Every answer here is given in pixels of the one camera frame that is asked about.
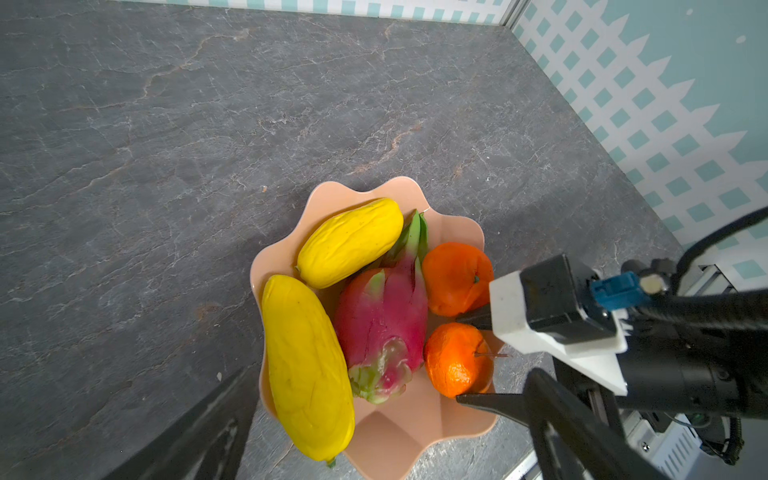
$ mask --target black cable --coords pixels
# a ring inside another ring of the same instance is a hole
[[[712,445],[711,443],[709,443],[707,440],[704,440],[704,439],[702,439],[701,437],[699,437],[699,440],[701,440],[701,442],[702,442],[703,444],[705,444],[707,447],[709,447],[710,451],[711,451],[713,454],[717,455],[717,457],[719,457],[719,458],[720,458],[720,460],[722,460],[723,462],[725,462],[725,457],[723,456],[723,453],[722,453],[721,451],[717,450],[717,449],[714,447],[714,445]]]
[[[768,330],[768,290],[706,296],[667,295],[635,309],[648,318],[685,326]]]
[[[723,452],[723,461],[728,465],[735,465],[739,461],[739,454],[744,447],[744,439],[741,436],[741,419],[730,417],[729,427],[728,446]]]
[[[710,233],[706,237],[697,241],[691,248],[683,253],[680,261],[677,262],[677,272],[670,278],[671,290],[673,295],[677,295],[677,289],[680,288],[680,279],[690,269],[694,260],[700,257],[707,249],[713,246],[715,243],[721,242],[730,237],[734,233],[740,232],[745,228],[757,225],[768,218],[768,207],[755,210],[751,214],[744,215],[738,220],[727,224],[725,227],[721,227],[714,232]]]
[[[712,424],[712,417],[708,415],[707,415],[707,420],[704,423],[702,423],[701,425],[694,425],[693,423],[681,422],[680,420],[674,418],[669,413],[664,412],[664,414],[668,416],[670,420],[672,420],[673,422],[677,423],[678,425],[682,425],[683,427],[688,427],[689,429],[705,429],[706,427]]]

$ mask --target peach bowl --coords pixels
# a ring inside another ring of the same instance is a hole
[[[429,208],[424,193],[411,178],[396,177],[368,192],[357,192],[337,182],[318,185],[306,202],[299,224],[288,237],[261,250],[250,268],[250,286],[261,308],[264,284],[275,273],[299,278],[293,266],[301,246],[320,224],[344,210],[350,210],[376,198],[389,197],[404,214],[417,209],[424,212],[429,229],[429,249],[445,242],[461,242],[482,250],[482,229],[467,217],[442,215]],[[317,296],[333,320],[343,280]],[[427,335],[450,319],[429,314]],[[503,343],[491,332],[483,332],[491,351],[497,353]],[[266,349],[259,377],[261,402],[275,415]],[[496,415],[459,405],[454,399],[440,395],[422,367],[399,397],[381,405],[355,398],[355,434],[344,454],[360,474],[371,480],[405,478],[419,456],[433,443],[446,439],[483,435],[493,428]]]

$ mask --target dragon fruit scale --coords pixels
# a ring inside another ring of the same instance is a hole
[[[427,292],[422,260],[427,250],[423,214],[412,216],[382,268],[357,276],[342,292],[333,327],[355,395],[385,402],[406,390],[424,363]]]

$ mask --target orange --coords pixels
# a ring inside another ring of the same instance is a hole
[[[437,315],[457,316],[491,301],[493,266],[479,248],[442,243],[424,257],[422,272],[429,309]]]
[[[437,327],[424,346],[424,365],[435,389],[454,399],[462,393],[485,393],[493,380],[493,358],[480,330],[464,323]]]

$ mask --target gray marble countertop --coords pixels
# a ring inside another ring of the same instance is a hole
[[[509,30],[36,0],[0,49],[0,477],[100,478],[263,348],[253,257],[309,192],[398,175],[477,220],[497,273],[680,254]],[[542,355],[498,369],[521,388]],[[410,478],[490,478],[521,426]],[[358,478],[259,410],[239,478]]]

